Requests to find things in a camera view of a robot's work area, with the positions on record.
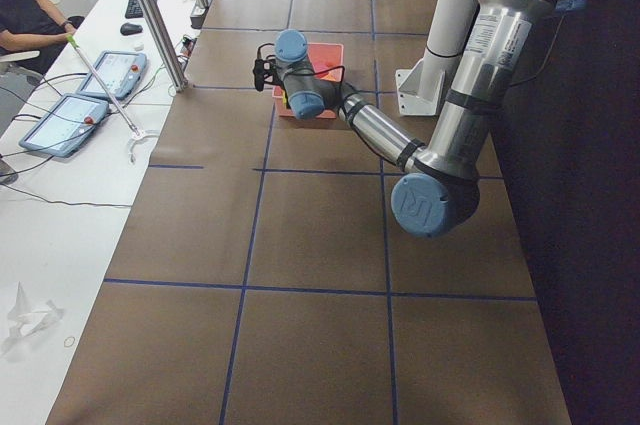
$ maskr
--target white tissue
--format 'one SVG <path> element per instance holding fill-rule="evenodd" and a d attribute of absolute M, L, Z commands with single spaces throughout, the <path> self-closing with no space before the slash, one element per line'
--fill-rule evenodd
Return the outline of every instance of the white tissue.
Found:
<path fill-rule="evenodd" d="M 32 307 L 21 283 L 13 283 L 0 289 L 0 324 L 4 336 L 0 345 L 0 357 L 31 335 L 46 330 L 60 321 L 64 310 L 53 301 Z"/>

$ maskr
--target label sticker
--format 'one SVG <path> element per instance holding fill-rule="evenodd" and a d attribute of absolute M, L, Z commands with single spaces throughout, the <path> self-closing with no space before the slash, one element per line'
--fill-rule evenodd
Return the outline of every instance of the label sticker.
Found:
<path fill-rule="evenodd" d="M 513 70 L 531 30 L 531 23 L 509 16 L 479 15 L 465 52 L 472 52 L 496 67 Z"/>

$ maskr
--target white desk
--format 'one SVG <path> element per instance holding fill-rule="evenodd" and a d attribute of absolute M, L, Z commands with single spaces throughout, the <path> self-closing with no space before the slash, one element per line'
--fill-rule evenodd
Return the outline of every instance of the white desk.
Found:
<path fill-rule="evenodd" d="M 165 25 L 171 42 L 179 49 L 179 43 L 183 35 L 197 37 L 199 30 L 191 28 L 189 14 L 193 9 L 194 0 L 157 0 L 158 6 L 165 19 Z M 143 44 L 141 52 L 147 55 L 148 65 L 145 75 L 141 79 L 144 85 L 162 66 L 162 58 L 158 52 L 153 37 L 149 33 L 149 27 L 144 18 L 124 18 L 127 0 L 99 0 L 91 13 L 85 18 L 84 23 L 75 35 L 76 42 L 84 50 L 90 60 L 96 60 L 103 50 L 134 51 L 137 43 Z M 125 22 L 142 25 L 143 33 L 123 36 L 120 34 L 120 26 Z M 86 66 L 77 53 L 67 46 L 60 57 L 53 64 L 46 77 L 57 77 L 67 73 L 86 72 Z M 78 80 L 56 82 L 55 87 L 62 93 L 75 92 Z M 132 103 L 170 105 L 174 92 L 167 93 L 172 87 L 172 82 L 166 70 L 161 70 L 156 77 L 153 86 L 138 95 Z M 41 86 L 31 97 L 30 102 L 41 103 L 55 101 L 57 93 L 46 85 Z"/>
<path fill-rule="evenodd" d="M 76 34 L 90 59 L 104 49 L 132 50 L 144 43 L 149 58 L 144 85 L 162 65 L 144 19 L 126 20 L 127 0 L 99 0 Z M 158 0 L 173 43 L 183 34 L 194 36 L 189 13 L 193 0 Z M 124 37 L 120 25 L 140 23 L 142 34 Z M 47 77 L 86 71 L 75 52 L 67 47 Z M 80 80 L 61 81 L 56 88 L 74 92 Z M 161 71 L 148 91 L 127 108 L 141 128 L 160 130 L 172 102 L 171 81 Z M 50 108 L 57 94 L 47 86 L 34 92 L 30 103 Z M 42 115 L 25 105 L 22 113 Z M 32 122 L 13 122 L 0 138 L 4 155 L 21 151 L 18 141 Z M 136 163 L 128 159 L 126 144 L 131 132 L 118 115 L 109 117 L 89 142 L 67 159 L 54 158 L 44 166 L 19 176 L 12 186 L 52 200 L 131 204 L 147 168 L 155 139 L 136 145 Z M 44 156 L 21 154 L 6 162 L 15 170 L 38 164 Z M 0 423 L 44 423 L 64 380 L 69 363 L 87 321 L 105 270 L 127 219 L 127 208 L 70 207 L 29 198 L 0 187 L 0 289 L 21 282 L 33 304 L 51 299 L 65 310 L 63 319 L 24 340 L 20 347 L 0 357 Z M 0 341 L 8 330 L 0 330 Z"/>

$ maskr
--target ur logo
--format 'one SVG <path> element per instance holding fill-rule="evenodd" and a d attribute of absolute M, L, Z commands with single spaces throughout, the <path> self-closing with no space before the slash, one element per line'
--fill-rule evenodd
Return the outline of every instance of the ur logo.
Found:
<path fill-rule="evenodd" d="M 405 188 L 405 194 L 400 206 L 400 212 L 413 217 L 416 223 L 426 225 L 431 215 L 432 205 L 423 195 L 417 194 L 412 188 Z"/>

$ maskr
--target cable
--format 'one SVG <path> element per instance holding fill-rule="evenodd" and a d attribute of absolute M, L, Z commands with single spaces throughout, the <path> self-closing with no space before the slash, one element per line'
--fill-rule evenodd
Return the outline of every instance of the cable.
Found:
<path fill-rule="evenodd" d="M 48 82 L 52 82 L 54 80 L 58 80 L 59 78 L 65 78 L 65 77 L 79 78 L 79 77 L 84 77 L 86 75 L 87 75 L 86 72 L 63 73 L 62 75 L 56 75 L 55 77 L 49 78 Z M 40 87 L 42 87 L 43 85 L 46 85 L 47 83 L 40 83 L 36 88 L 34 88 L 34 90 L 38 90 Z"/>
<path fill-rule="evenodd" d="M 24 153 L 24 152 L 10 153 L 9 155 L 0 156 L 0 158 L 2 158 L 2 157 L 11 157 L 12 155 L 18 155 L 20 153 Z M 34 165 L 33 167 L 25 168 L 24 170 L 19 170 L 17 172 L 4 173 L 4 174 L 0 175 L 0 178 L 2 178 L 2 177 L 11 177 L 13 175 L 20 175 L 21 173 L 30 172 L 31 170 L 34 170 L 34 169 L 36 169 L 38 167 L 41 167 L 42 165 L 47 163 L 52 158 L 53 158 L 53 155 L 45 158 L 42 162 L 38 163 L 37 165 Z"/>
<path fill-rule="evenodd" d="M 549 49 L 547 50 L 547 53 L 544 57 L 544 60 L 542 61 L 542 65 L 540 65 L 540 67 L 538 68 L 538 70 L 531 76 L 524 78 L 522 80 L 518 80 L 517 82 L 513 82 L 509 85 L 509 88 L 511 87 L 518 87 L 520 85 L 523 85 L 525 83 L 531 82 L 533 80 L 535 80 L 536 78 L 538 78 L 538 76 L 544 71 L 545 68 L 547 68 L 547 65 L 549 63 L 549 57 L 551 56 L 551 52 L 553 51 L 553 47 L 556 44 L 556 40 L 558 38 L 558 35 L 560 34 L 560 28 L 562 27 L 562 22 L 564 21 L 564 17 L 565 15 L 562 15 L 560 17 L 560 20 L 558 21 L 558 26 L 556 27 L 556 31 L 553 34 L 553 39 L 551 40 L 551 44 L 549 45 Z"/>
<path fill-rule="evenodd" d="M 25 104 L 27 104 L 27 105 L 29 105 L 29 106 L 31 106 L 31 107 L 33 107 L 33 108 L 37 108 L 38 110 L 42 110 L 43 112 L 45 112 L 45 113 L 46 113 L 46 114 L 48 114 L 48 115 L 53 115 L 54 117 L 58 117 L 60 120 L 65 120 L 65 121 L 67 121 L 67 122 L 71 122 L 71 123 L 82 123 L 82 124 L 84 124 L 84 123 L 85 123 L 84 121 L 82 121 L 82 122 L 81 122 L 81 121 L 78 121 L 78 120 L 71 120 L 70 118 L 65 118 L 65 117 L 63 117 L 62 115 L 58 115 L 58 114 L 56 114 L 56 113 L 52 112 L 51 110 L 47 110 L 46 108 L 43 108 L 43 107 L 41 107 L 41 106 L 39 106 L 39 105 L 34 105 L 33 103 L 28 102 L 27 100 L 25 100 L 24 98 L 22 98 L 20 95 L 18 95 L 18 94 L 17 94 L 16 92 L 14 92 L 13 90 L 9 90 L 8 88 L 2 87 L 2 86 L 0 86 L 0 89 L 4 90 L 4 91 L 6 91 L 6 92 L 9 92 L 11 95 L 13 95 L 14 97 L 16 97 L 18 100 L 20 100 L 20 101 L 24 102 Z"/>
<path fill-rule="evenodd" d="M 91 126 L 92 126 L 92 127 L 96 127 L 97 125 L 98 125 L 98 124 L 95 124 L 95 123 L 94 123 L 94 124 L 91 124 Z M 42 148 L 33 148 L 33 149 L 31 149 L 31 150 L 21 150 L 21 151 L 19 151 L 19 152 L 7 153 L 6 155 L 2 155 L 2 154 L 0 153 L 0 158 L 3 158 L 3 157 L 13 157 L 14 155 L 22 155 L 23 153 L 30 153 L 30 152 L 44 152 L 44 153 L 47 153 L 47 152 L 45 152 L 45 150 L 49 150 L 50 148 L 53 148 L 53 147 L 55 147 L 56 145 L 60 145 L 61 143 L 68 142 L 68 141 L 70 141 L 70 140 L 76 140 L 77 138 L 78 138 L 78 136 L 76 135 L 75 137 L 65 138 L 64 140 L 60 140 L 59 142 L 52 143 L 51 145 L 47 145 L 46 147 L 42 147 Z"/>
<path fill-rule="evenodd" d="M 42 77 L 42 81 L 44 83 L 46 83 L 47 85 L 49 85 L 51 88 L 53 88 L 53 91 L 56 92 L 58 94 L 58 96 L 62 96 L 62 94 L 60 93 L 60 90 L 58 90 L 56 87 L 53 86 L 53 84 L 51 83 L 51 81 L 47 80 L 46 78 Z"/>
<path fill-rule="evenodd" d="M 347 117 L 347 110 L 344 106 L 344 102 L 342 101 L 342 84 L 344 83 L 344 72 L 345 72 L 345 67 L 344 65 L 338 65 L 336 67 L 331 67 L 331 68 L 327 68 L 325 70 L 320 70 L 319 72 L 292 72 L 290 75 L 293 76 L 317 76 L 317 75 L 324 75 L 325 73 L 329 73 L 332 72 L 334 70 L 341 70 L 342 73 L 340 74 L 340 83 L 338 84 L 338 96 L 340 97 L 340 106 L 339 108 L 342 110 L 342 113 L 344 114 L 345 118 Z M 369 151 L 371 151 L 371 153 L 373 153 L 374 155 L 376 155 L 378 158 L 380 158 L 381 160 L 387 162 L 388 164 L 392 165 L 392 166 L 396 166 L 395 163 L 393 163 L 391 160 L 389 160 L 388 158 L 386 158 L 385 156 L 383 156 L 378 150 L 374 149 L 371 144 L 369 142 L 367 142 L 367 140 L 360 134 L 360 131 L 357 128 L 354 128 L 353 126 L 350 126 L 351 130 L 353 130 L 355 132 L 355 134 L 357 135 L 357 137 L 360 139 L 360 141 L 362 143 L 365 144 L 365 146 L 369 149 Z"/>
<path fill-rule="evenodd" d="M 31 192 L 27 192 L 25 190 L 20 190 L 18 188 L 12 187 L 10 185 L 6 185 L 3 183 L 0 183 L 0 185 L 2 185 L 3 187 L 6 187 L 10 190 L 13 190 L 14 192 L 18 192 L 18 193 L 23 193 L 25 195 L 28 195 L 30 197 L 36 198 L 38 200 L 42 200 L 43 202 L 46 203 L 50 203 L 52 205 L 68 205 L 70 207 L 78 207 L 78 206 L 90 206 L 90 207 L 111 207 L 111 208 L 131 208 L 131 205 L 124 205 L 124 204 L 120 204 L 120 203 L 94 203 L 94 202 L 66 202 L 64 200 L 49 200 L 48 198 L 44 198 L 40 195 L 37 195 L 35 193 L 31 193 Z"/>
<path fill-rule="evenodd" d="M 32 122 L 33 120 L 18 120 L 19 118 L 22 117 L 29 117 L 29 118 L 35 118 L 36 120 L 40 120 L 42 119 L 42 117 L 39 117 L 38 115 L 33 115 L 31 113 L 19 113 L 17 115 L 14 115 L 13 117 L 11 117 L 11 121 L 13 122 L 18 121 L 18 122 Z"/>
<path fill-rule="evenodd" d="M 163 68 L 165 68 L 164 65 L 161 65 L 160 67 L 158 67 L 158 69 L 155 71 L 155 73 L 149 79 L 149 81 L 140 90 L 138 90 L 136 93 L 134 93 L 127 99 L 125 106 L 129 105 L 133 101 L 133 99 L 136 98 L 138 95 L 149 90 L 155 83 L 158 73 L 160 73 L 160 70 L 162 70 Z"/>

